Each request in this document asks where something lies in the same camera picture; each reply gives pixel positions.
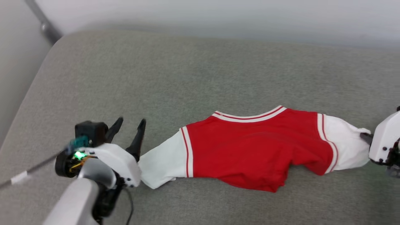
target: white background surface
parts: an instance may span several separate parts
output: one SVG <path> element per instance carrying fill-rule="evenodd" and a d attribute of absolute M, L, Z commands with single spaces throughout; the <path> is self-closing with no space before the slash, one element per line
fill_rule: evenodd
<path fill-rule="evenodd" d="M 50 45 L 23 0 L 0 1 L 0 146 Z"/>
<path fill-rule="evenodd" d="M 36 0 L 63 34 L 127 28 L 400 49 L 399 0 Z"/>

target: green light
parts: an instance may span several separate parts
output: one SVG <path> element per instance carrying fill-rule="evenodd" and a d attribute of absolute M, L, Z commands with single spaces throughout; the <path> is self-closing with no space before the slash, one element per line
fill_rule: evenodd
<path fill-rule="evenodd" d="M 83 157 L 87 156 L 85 153 L 82 152 L 75 152 L 74 154 L 75 158 L 82 160 Z"/>

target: gray fabric surface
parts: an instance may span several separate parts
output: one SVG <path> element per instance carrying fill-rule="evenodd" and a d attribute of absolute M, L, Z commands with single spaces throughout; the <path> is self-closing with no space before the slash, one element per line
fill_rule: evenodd
<path fill-rule="evenodd" d="M 49 52 L 0 150 L 0 181 L 39 163 L 74 137 L 84 120 L 125 122 L 128 146 L 148 121 L 142 154 L 180 127 L 220 110 L 257 115 L 281 104 L 375 126 L 400 104 L 400 53 L 240 40 L 92 31 L 64 37 Z M 132 189 L 131 224 L 395 224 L 400 180 L 368 165 L 317 176 L 292 167 L 277 193 L 214 179 L 178 179 Z M 0 191 L 1 224 L 40 224 L 71 179 L 52 165 Z M 121 194 L 105 224 L 124 224 Z"/>

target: black cable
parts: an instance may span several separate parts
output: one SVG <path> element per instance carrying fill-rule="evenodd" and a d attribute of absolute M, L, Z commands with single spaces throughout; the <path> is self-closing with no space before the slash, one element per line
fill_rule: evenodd
<path fill-rule="evenodd" d="M 133 215 L 133 200 L 132 200 L 132 195 L 131 195 L 130 191 L 126 187 L 124 187 L 124 190 L 128 194 L 128 198 L 129 198 L 129 201 L 130 201 L 130 214 L 129 214 L 128 220 L 126 221 L 126 225 L 129 225 L 130 218 Z"/>

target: jersey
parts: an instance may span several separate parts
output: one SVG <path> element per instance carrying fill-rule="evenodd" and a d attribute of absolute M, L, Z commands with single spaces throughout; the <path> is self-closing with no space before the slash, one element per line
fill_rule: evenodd
<path fill-rule="evenodd" d="M 363 166 L 369 146 L 348 122 L 278 106 L 238 117 L 216 111 L 189 124 L 144 154 L 142 181 L 155 189 L 176 177 L 216 178 L 230 185 L 276 192 L 290 165 L 317 175 Z"/>

